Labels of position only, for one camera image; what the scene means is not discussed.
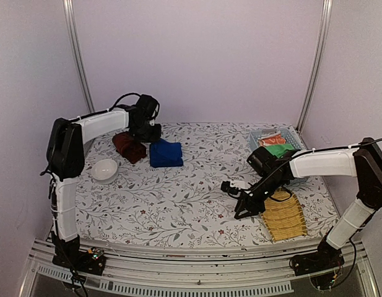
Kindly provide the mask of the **brown towel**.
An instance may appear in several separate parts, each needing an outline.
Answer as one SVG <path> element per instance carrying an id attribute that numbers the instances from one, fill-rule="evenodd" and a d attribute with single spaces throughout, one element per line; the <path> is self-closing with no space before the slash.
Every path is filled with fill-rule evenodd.
<path id="1" fill-rule="evenodd" d="M 120 132 L 112 138 L 116 151 L 131 164 L 147 156 L 146 147 L 138 142 L 129 132 Z"/>

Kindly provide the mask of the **blue towel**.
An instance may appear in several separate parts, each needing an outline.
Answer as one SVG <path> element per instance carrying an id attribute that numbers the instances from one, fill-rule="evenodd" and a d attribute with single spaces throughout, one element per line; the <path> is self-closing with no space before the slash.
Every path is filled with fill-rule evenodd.
<path id="1" fill-rule="evenodd" d="M 149 146 L 150 165 L 153 168 L 183 166 L 182 146 L 179 142 L 160 139 Z"/>

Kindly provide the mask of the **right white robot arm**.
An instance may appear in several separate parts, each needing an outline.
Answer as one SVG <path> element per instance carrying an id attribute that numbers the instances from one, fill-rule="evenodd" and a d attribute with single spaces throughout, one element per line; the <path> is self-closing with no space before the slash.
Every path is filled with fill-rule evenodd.
<path id="1" fill-rule="evenodd" d="M 341 249 L 382 208 L 382 151 L 377 140 L 313 150 L 290 150 L 276 157 L 265 147 L 257 148 L 247 159 L 260 176 L 248 188 L 223 182 L 221 190 L 237 200 L 235 218 L 263 213 L 265 201 L 291 180 L 309 176 L 351 176 L 358 182 L 358 193 L 339 221 L 320 241 L 315 252 L 296 255 L 290 260 L 295 275 L 333 269 L 344 264 Z"/>

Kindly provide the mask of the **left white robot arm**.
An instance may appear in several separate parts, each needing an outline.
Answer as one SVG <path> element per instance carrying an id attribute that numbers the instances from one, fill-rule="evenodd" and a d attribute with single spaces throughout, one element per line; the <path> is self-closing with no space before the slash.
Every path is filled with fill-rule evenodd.
<path id="1" fill-rule="evenodd" d="M 154 123 L 159 108 L 120 105 L 74 119 L 58 118 L 51 131 L 43 171 L 51 176 L 49 198 L 53 215 L 51 239 L 53 263 L 77 275 L 102 275 L 106 257 L 103 249 L 80 250 L 76 226 L 76 187 L 84 166 L 84 144 L 106 133 L 129 129 L 146 141 L 158 137 Z"/>

